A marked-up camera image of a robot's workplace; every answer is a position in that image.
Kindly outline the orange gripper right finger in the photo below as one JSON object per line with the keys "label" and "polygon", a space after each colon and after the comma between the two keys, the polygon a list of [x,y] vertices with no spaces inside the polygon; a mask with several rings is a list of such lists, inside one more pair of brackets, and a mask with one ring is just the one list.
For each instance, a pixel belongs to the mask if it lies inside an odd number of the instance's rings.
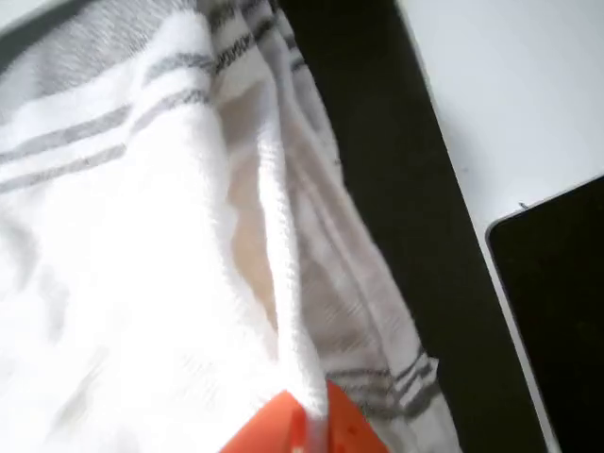
{"label": "orange gripper right finger", "polygon": [[387,453],[359,408],[332,381],[327,382],[328,451],[331,453]]}

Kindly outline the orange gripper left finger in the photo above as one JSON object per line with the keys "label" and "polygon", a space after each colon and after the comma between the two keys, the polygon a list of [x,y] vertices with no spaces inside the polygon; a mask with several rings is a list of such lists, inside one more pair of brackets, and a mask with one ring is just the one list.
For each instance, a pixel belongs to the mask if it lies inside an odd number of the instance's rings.
{"label": "orange gripper left finger", "polygon": [[306,443],[306,412],[289,392],[284,391],[263,406],[221,452],[304,452]]}

